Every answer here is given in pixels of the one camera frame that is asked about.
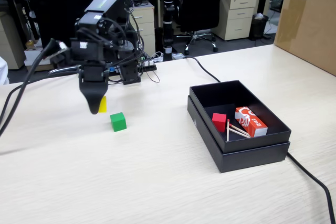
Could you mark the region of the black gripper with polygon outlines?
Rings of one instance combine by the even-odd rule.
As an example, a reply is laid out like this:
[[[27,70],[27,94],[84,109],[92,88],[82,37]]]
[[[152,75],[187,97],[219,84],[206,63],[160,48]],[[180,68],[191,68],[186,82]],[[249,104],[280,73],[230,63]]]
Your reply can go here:
[[[88,102],[90,112],[97,114],[108,90],[109,70],[105,64],[88,63],[79,67],[79,89]]]

